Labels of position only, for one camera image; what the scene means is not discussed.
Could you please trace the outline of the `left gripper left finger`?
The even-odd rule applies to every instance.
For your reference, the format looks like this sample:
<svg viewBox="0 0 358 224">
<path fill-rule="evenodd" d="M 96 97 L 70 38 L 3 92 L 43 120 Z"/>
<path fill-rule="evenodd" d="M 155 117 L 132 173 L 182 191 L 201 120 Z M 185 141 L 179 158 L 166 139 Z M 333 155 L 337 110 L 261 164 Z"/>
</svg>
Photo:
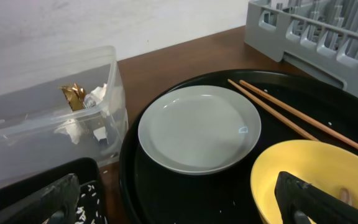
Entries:
<svg viewBox="0 0 358 224">
<path fill-rule="evenodd" d="M 0 223 L 74 223 L 79 196 L 77 176 L 67 174 L 4 209 Z"/>
</svg>

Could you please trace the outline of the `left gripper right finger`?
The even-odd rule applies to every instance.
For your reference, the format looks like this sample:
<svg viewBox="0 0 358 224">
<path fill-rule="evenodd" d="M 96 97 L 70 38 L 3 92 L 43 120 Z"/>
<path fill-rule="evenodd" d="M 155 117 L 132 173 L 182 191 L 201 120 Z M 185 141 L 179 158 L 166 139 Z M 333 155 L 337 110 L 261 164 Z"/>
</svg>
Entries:
<svg viewBox="0 0 358 224">
<path fill-rule="evenodd" d="M 281 171 L 274 190 L 284 223 L 358 224 L 358 209 Z"/>
</svg>

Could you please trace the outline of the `yellow bowl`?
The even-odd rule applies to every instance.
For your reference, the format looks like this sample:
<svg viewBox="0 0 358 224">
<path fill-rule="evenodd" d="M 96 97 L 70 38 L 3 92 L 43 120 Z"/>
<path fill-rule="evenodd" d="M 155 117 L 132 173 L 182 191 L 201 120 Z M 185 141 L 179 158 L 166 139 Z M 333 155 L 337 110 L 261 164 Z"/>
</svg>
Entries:
<svg viewBox="0 0 358 224">
<path fill-rule="evenodd" d="M 314 187 L 338 198 L 341 189 L 351 195 L 358 209 L 358 156 L 337 146 L 318 141 L 291 140 L 267 148 L 255 160 L 250 186 L 263 223 L 281 223 L 274 196 L 278 174 L 289 172 Z"/>
</svg>

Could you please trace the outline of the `gold brown snack wrapper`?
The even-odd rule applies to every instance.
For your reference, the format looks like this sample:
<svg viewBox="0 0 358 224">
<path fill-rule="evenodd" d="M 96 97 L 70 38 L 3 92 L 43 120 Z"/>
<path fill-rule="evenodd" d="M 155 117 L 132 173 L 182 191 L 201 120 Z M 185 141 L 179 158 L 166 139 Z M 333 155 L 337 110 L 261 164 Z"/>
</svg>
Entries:
<svg viewBox="0 0 358 224">
<path fill-rule="evenodd" d="M 72 111 L 79 111 L 85 108 L 85 89 L 76 83 L 60 87 Z"/>
</svg>

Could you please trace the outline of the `white tissue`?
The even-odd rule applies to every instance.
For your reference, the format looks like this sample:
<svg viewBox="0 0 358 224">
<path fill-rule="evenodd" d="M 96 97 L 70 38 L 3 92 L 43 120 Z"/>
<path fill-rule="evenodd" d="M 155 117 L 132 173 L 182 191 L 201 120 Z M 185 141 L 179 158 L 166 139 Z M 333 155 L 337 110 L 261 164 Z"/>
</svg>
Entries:
<svg viewBox="0 0 358 224">
<path fill-rule="evenodd" d="M 53 132 L 68 136 L 73 144 L 79 144 L 82 136 L 90 136 L 100 147 L 116 144 L 127 129 L 123 87 L 110 88 L 104 83 L 103 86 L 86 93 L 83 110 L 95 108 L 98 111 L 80 118 L 68 119 Z"/>
</svg>

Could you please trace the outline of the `grey plate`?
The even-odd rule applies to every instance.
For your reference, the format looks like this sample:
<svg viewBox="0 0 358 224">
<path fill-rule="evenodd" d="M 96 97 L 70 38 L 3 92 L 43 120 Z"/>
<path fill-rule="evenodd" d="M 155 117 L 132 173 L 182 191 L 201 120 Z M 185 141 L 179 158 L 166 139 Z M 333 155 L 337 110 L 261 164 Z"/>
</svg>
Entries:
<svg viewBox="0 0 358 224">
<path fill-rule="evenodd" d="M 144 111 L 138 139 L 162 167 L 186 175 L 221 172 L 256 146 L 262 130 L 257 108 L 242 94 L 210 85 L 184 87 Z"/>
</svg>

